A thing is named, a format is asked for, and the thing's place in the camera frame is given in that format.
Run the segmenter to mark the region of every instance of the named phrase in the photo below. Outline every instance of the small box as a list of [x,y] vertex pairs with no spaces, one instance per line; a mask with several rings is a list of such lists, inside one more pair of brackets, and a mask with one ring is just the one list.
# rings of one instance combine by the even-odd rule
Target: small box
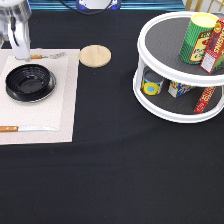
[[204,92],[202,93],[195,109],[194,112],[201,114],[205,107],[207,106],[213,92],[215,91],[215,86],[214,87],[206,87]]
[[181,84],[179,82],[170,81],[170,86],[168,92],[175,98],[183,95],[184,93],[190,91],[195,88],[194,86],[189,86],[185,84]]
[[224,17],[215,25],[200,66],[209,74],[224,68]]

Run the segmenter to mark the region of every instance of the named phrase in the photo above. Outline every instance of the knife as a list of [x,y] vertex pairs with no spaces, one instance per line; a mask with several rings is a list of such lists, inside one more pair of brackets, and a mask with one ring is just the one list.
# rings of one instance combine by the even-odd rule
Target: knife
[[17,132],[17,131],[57,131],[55,128],[38,127],[38,126],[0,126],[0,132]]

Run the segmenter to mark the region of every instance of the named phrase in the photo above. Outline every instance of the black plate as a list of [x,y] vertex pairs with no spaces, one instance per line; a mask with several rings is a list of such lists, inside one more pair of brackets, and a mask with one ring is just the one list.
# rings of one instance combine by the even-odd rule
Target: black plate
[[6,92],[7,94],[14,100],[20,101],[20,102],[36,102],[39,100],[42,100],[49,96],[51,92],[54,90],[56,85],[56,78],[55,76],[50,72],[50,81],[43,92],[39,93],[38,95],[19,95],[17,93],[13,93],[7,86],[6,86]]

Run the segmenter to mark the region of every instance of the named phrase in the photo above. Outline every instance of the green can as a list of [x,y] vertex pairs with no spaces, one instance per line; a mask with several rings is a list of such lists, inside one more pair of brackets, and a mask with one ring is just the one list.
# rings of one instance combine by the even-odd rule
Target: green can
[[219,18],[210,13],[197,13],[191,17],[188,29],[179,53],[181,61],[188,64],[200,64],[216,21]]

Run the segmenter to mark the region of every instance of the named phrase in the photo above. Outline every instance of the black bowl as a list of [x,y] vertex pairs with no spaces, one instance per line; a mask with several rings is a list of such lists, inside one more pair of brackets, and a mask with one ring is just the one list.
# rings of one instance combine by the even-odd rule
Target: black bowl
[[6,89],[23,97],[37,96],[45,91],[50,77],[50,71],[42,65],[22,65],[8,74]]

